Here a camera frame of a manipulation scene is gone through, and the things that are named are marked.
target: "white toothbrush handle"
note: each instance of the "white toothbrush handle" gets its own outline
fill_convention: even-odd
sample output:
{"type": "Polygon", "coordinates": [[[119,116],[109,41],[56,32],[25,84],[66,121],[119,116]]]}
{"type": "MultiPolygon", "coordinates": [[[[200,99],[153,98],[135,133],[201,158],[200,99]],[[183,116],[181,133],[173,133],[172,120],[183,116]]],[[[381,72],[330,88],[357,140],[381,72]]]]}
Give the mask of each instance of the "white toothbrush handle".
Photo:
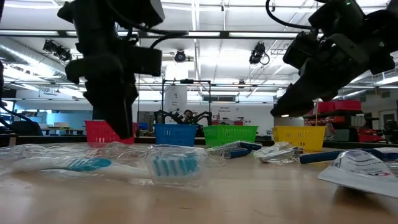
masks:
{"type": "Polygon", "coordinates": [[[107,159],[74,159],[72,157],[38,157],[30,159],[21,159],[12,164],[12,169],[17,172],[27,172],[44,169],[66,169],[88,174],[104,174],[119,178],[142,178],[151,179],[147,169],[139,169],[123,164],[118,164],[107,159]],[[105,161],[106,166],[102,164],[92,164],[93,162],[105,161]]]}

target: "blue basket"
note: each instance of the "blue basket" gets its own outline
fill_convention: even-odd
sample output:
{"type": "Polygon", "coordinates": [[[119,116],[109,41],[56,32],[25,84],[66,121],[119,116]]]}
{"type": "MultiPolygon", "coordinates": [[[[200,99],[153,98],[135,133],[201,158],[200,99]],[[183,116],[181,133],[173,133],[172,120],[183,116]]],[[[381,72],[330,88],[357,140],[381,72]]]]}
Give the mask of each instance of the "blue basket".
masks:
{"type": "Polygon", "coordinates": [[[156,144],[193,146],[197,125],[190,124],[155,124],[156,144]]]}

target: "yellow basket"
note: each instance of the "yellow basket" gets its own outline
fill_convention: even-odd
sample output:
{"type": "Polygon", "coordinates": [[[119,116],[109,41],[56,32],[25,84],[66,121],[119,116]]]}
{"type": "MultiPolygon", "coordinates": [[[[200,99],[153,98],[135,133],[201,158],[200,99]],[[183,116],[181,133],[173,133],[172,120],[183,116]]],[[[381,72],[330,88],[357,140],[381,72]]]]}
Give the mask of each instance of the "yellow basket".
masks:
{"type": "Polygon", "coordinates": [[[275,142],[289,142],[305,152],[322,151],[325,126],[276,126],[272,130],[275,142]]]}

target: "plastic basket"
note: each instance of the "plastic basket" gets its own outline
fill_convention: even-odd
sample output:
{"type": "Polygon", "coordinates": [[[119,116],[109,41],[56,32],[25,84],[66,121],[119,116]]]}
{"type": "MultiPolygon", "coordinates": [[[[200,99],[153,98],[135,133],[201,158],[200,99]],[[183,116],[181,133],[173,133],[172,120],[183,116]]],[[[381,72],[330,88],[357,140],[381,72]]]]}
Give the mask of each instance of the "plastic basket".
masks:
{"type": "Polygon", "coordinates": [[[156,144],[175,146],[193,146],[197,125],[190,124],[155,124],[156,144]]]}
{"type": "Polygon", "coordinates": [[[137,123],[132,124],[132,137],[120,139],[106,121],[85,121],[87,131],[87,142],[121,142],[124,144],[134,144],[137,123]]]}
{"type": "Polygon", "coordinates": [[[220,146],[235,141],[254,142],[258,126],[212,125],[204,127],[207,146],[220,146]]]}
{"type": "Polygon", "coordinates": [[[289,142],[306,152],[322,151],[326,126],[276,126],[272,130],[275,142],[289,142]]]}

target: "green basket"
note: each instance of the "green basket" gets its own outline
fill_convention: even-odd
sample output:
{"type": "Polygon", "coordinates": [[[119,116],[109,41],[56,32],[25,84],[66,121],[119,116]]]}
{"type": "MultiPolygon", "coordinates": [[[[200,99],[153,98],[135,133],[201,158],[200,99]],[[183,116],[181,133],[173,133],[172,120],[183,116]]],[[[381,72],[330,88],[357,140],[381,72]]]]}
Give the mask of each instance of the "green basket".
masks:
{"type": "Polygon", "coordinates": [[[212,125],[204,127],[207,146],[220,146],[235,141],[254,142],[258,126],[212,125]]]}

